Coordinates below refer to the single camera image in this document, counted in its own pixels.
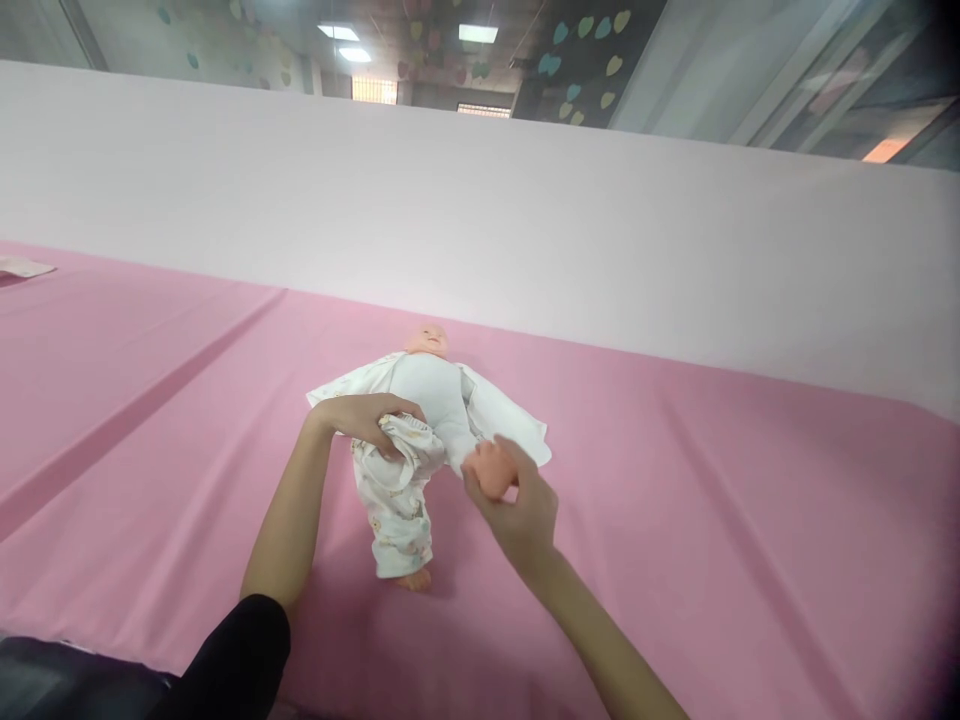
person's right hand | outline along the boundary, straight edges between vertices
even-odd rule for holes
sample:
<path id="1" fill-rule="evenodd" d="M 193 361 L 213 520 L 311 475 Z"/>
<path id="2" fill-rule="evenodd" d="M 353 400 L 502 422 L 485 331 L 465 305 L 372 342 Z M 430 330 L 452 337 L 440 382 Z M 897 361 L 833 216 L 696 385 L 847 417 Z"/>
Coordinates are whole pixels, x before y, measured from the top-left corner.
<path id="1" fill-rule="evenodd" d="M 490 500 L 480 490 L 473 470 L 461 468 L 467 495 L 490 525 L 503 554 L 526 583 L 553 563 L 557 551 L 553 531 L 560 501 L 537 464 L 513 440 L 497 435 L 495 442 L 517 464 L 517 501 Z"/>

ceiling light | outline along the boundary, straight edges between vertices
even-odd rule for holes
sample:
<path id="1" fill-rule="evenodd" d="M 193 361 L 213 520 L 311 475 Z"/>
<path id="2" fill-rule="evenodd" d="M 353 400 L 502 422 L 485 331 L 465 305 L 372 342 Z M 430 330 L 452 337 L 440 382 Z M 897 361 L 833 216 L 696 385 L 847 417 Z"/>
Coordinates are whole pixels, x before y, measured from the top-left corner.
<path id="1" fill-rule="evenodd" d="M 349 40 L 350 42 L 360 42 L 360 38 L 353 31 L 353 28 L 343 25 L 317 25 L 321 32 L 334 40 Z"/>
<path id="2" fill-rule="evenodd" d="M 497 29 L 486 25 L 461 25 L 460 39 L 467 42 L 492 43 L 497 39 Z"/>
<path id="3" fill-rule="evenodd" d="M 340 54 L 350 62 L 370 62 L 370 53 L 363 48 L 340 48 Z"/>

pink table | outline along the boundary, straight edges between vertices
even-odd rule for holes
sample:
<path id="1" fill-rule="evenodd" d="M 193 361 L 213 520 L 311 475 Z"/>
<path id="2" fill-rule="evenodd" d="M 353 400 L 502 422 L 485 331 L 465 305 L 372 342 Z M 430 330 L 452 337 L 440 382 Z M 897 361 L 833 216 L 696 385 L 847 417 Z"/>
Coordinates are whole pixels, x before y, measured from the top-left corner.
<path id="1" fill-rule="evenodd" d="M 236 599 L 304 392 L 420 318 L 0 243 L 0 628 L 181 672 Z M 902 403 L 456 322 L 550 425 L 558 543 L 699 718 L 913 717 L 956 603 L 960 430 Z M 345 443 L 283 694 L 376 718 L 597 718 L 445 471 L 435 591 L 378 581 Z"/>

doll head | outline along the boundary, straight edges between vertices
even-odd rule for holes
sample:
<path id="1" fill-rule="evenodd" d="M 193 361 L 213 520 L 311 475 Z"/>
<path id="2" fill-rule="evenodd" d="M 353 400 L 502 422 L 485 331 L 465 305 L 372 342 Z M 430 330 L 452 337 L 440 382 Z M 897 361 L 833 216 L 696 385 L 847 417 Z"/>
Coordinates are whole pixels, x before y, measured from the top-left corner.
<path id="1" fill-rule="evenodd" d="M 410 336 L 404 350 L 411 355 L 426 352 L 446 359 L 448 348 L 447 334 L 443 331 L 443 328 L 433 323 L 426 323 L 417 328 L 417 331 Z"/>

folded cloth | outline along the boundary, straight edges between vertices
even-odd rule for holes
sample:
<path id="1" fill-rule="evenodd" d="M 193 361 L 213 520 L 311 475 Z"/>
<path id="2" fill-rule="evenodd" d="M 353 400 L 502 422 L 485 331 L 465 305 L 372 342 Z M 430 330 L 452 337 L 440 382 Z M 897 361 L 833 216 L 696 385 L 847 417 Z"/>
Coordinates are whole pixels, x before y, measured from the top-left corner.
<path id="1" fill-rule="evenodd" d="M 30 278 L 37 275 L 46 275 L 56 268 L 53 265 L 33 262 L 27 258 L 8 257 L 0 255 L 0 275 L 8 273 L 17 277 Z"/>

